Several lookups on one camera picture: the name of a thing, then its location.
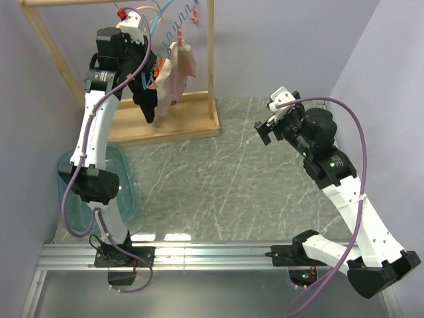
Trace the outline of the blue wavy hanger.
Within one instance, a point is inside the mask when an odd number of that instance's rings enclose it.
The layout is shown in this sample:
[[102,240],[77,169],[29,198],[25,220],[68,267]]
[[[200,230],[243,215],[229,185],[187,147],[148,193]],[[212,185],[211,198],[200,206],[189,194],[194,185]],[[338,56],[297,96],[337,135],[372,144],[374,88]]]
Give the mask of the blue wavy hanger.
[[148,5],[160,9],[159,15],[152,11],[145,11],[149,24],[155,18],[154,24],[150,26],[150,31],[154,41],[153,50],[160,58],[169,56],[171,44],[177,41],[178,28],[181,28],[183,38],[191,44],[196,41],[203,42],[205,23],[199,21],[199,24],[195,25],[191,16],[193,9],[197,10],[198,19],[203,15],[205,1],[149,1]]

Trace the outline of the pink and cream underwear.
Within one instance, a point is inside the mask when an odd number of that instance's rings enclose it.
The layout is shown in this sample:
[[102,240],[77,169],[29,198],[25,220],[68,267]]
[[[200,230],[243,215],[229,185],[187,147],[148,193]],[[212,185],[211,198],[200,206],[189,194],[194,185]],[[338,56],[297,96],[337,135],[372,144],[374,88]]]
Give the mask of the pink and cream underwear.
[[173,42],[170,50],[170,57],[165,59],[159,76],[155,79],[157,117],[165,117],[168,109],[180,101],[186,90],[187,78],[197,76],[193,52],[185,40]]

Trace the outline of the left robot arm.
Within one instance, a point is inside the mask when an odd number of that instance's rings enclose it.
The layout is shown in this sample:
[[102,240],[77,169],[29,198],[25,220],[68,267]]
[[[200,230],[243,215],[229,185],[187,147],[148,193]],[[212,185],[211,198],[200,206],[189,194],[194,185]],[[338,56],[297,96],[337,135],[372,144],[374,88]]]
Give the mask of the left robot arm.
[[[101,229],[97,250],[100,257],[127,266],[133,261],[134,250],[117,205],[119,177],[105,169],[105,155],[124,88],[129,86],[139,99],[143,86],[137,75],[144,68],[152,68],[155,58],[149,32],[138,26],[101,28],[95,40],[97,52],[84,79],[85,108],[78,143],[69,164],[58,169],[67,184],[61,215],[64,227],[78,238],[87,236],[97,223]],[[66,204],[70,193],[79,195],[91,209],[90,223],[84,232],[73,230],[68,223]]]

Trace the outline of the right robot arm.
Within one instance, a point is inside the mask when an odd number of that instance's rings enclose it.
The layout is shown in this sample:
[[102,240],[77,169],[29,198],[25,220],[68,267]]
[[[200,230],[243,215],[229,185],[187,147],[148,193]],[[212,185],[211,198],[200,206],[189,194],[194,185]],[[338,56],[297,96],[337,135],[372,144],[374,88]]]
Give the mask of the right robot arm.
[[301,265],[311,260],[336,266],[347,255],[340,272],[354,290],[366,299],[390,287],[418,267],[421,259],[407,251],[386,228],[366,194],[348,156],[335,146],[337,124],[330,111],[292,107],[278,111],[254,128],[264,144],[270,133],[285,140],[303,157],[303,167],[318,188],[331,200],[352,234],[356,245],[344,246],[313,230],[293,238],[292,256]]

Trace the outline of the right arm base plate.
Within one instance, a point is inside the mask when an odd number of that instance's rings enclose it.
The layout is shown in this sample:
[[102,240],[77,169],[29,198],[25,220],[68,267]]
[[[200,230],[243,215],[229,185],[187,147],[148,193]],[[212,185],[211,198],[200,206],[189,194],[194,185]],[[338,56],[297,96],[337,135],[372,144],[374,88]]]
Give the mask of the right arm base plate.
[[291,245],[272,245],[270,252],[267,252],[265,256],[272,259],[272,265],[274,267],[288,267],[288,266],[326,266],[325,263],[308,258],[304,249],[296,244]]

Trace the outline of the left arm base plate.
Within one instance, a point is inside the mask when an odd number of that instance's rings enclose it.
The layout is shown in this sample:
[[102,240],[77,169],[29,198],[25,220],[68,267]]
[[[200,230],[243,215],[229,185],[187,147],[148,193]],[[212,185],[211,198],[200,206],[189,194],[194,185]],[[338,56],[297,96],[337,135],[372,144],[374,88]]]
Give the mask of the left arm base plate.
[[[132,247],[131,254],[143,259],[153,266],[156,248],[153,246]],[[117,267],[139,267],[146,268],[147,265],[138,258],[133,258],[125,253],[119,252],[112,245],[106,245],[96,254],[94,266],[96,268],[117,268]]]

